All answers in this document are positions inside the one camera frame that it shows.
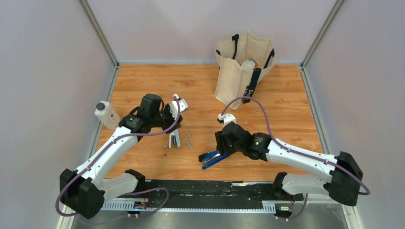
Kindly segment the light grey white stapler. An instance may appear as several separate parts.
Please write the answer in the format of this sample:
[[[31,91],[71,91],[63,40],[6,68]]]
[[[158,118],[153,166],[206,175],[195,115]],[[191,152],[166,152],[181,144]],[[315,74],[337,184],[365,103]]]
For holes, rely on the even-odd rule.
[[[174,131],[169,133],[169,143],[168,143],[168,148],[173,148],[173,147],[181,147],[181,141],[180,141],[180,135],[179,135],[179,130],[175,129]]]

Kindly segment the blue black stapler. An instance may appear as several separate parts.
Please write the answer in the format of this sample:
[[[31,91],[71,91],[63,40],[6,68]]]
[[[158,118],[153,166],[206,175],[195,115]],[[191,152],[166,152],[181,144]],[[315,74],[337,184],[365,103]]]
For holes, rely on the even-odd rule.
[[[198,156],[199,161],[202,163],[202,169],[208,169],[209,167],[221,162],[228,158],[231,154],[222,155],[219,151],[211,151]]]

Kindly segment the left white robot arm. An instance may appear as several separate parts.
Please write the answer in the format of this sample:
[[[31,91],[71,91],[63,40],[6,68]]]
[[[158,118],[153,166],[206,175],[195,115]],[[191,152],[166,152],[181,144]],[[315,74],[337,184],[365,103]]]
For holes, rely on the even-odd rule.
[[[180,128],[181,114],[188,108],[186,100],[177,94],[168,104],[156,94],[143,96],[140,106],[121,119],[113,135],[94,155],[75,170],[65,169],[60,174],[56,212],[64,217],[79,214],[91,219],[104,203],[114,198],[142,197],[147,192],[144,175],[128,169],[118,177],[107,179],[107,173],[143,137],[169,134]]]

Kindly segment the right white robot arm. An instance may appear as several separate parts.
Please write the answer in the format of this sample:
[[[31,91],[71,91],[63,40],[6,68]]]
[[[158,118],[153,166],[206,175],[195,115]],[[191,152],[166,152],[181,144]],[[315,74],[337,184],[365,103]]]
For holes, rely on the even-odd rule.
[[[281,163],[307,172],[305,175],[278,173],[272,187],[277,199],[295,194],[321,194],[346,206],[357,205],[363,172],[347,152],[341,151],[337,156],[316,153],[269,134],[251,134],[234,122],[217,131],[215,140],[221,155],[240,152],[252,160]]]

